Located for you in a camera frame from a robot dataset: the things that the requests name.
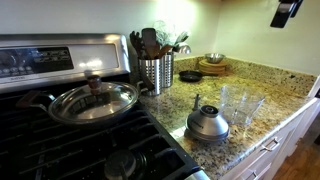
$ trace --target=burner cap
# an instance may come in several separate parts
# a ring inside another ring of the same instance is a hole
[[[110,180],[127,179],[136,168],[136,159],[129,150],[112,153],[104,166],[105,176]]]

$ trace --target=lid handle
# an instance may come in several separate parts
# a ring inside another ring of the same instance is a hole
[[[87,77],[88,86],[91,89],[92,95],[98,95],[101,93],[101,78],[98,75],[90,75]]]

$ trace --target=black bowl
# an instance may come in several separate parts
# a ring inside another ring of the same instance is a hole
[[[185,82],[198,82],[202,79],[202,74],[197,71],[181,71],[180,80]]]

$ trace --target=cabinet drawer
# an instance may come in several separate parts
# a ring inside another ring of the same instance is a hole
[[[255,150],[255,160],[237,178],[239,180],[260,179],[270,169],[271,163],[287,136],[287,131],[280,131],[270,140]]]

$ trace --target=backsplash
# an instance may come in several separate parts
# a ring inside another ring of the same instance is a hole
[[[204,57],[200,56],[176,60],[174,62],[174,74],[178,74],[180,71],[184,70],[198,70],[198,63],[202,59],[204,59]],[[236,74],[241,78],[281,86],[303,96],[308,95],[317,78],[316,76],[309,74],[236,59],[225,58],[223,61],[228,64],[226,76]]]

